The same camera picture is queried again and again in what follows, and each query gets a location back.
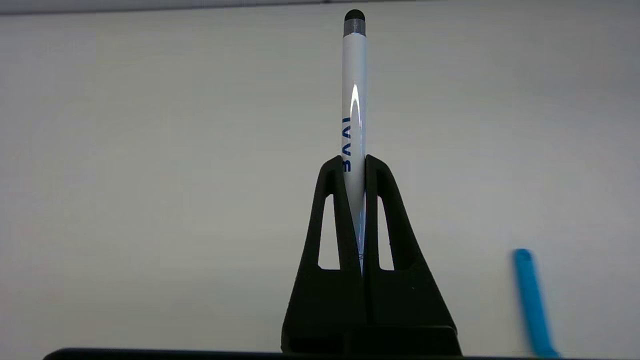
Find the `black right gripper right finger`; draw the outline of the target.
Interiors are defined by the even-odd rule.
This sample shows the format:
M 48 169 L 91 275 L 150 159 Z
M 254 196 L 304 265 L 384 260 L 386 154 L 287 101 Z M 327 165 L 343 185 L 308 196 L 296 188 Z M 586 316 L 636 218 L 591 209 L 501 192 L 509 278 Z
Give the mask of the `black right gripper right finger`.
M 367 325 L 362 352 L 388 357 L 460 357 L 457 326 L 419 247 L 391 169 L 365 160 L 364 278 Z M 378 251 L 378 201 L 382 201 L 393 269 Z

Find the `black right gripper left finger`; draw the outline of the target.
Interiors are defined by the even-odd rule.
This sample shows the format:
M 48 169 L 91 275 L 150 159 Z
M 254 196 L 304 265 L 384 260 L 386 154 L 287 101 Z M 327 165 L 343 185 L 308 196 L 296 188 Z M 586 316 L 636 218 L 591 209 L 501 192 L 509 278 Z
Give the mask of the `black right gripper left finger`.
M 333 197 L 338 269 L 319 265 L 323 212 Z M 350 333 L 367 324 L 365 292 L 342 158 L 318 172 L 306 239 L 281 329 L 289 354 L 347 354 Z

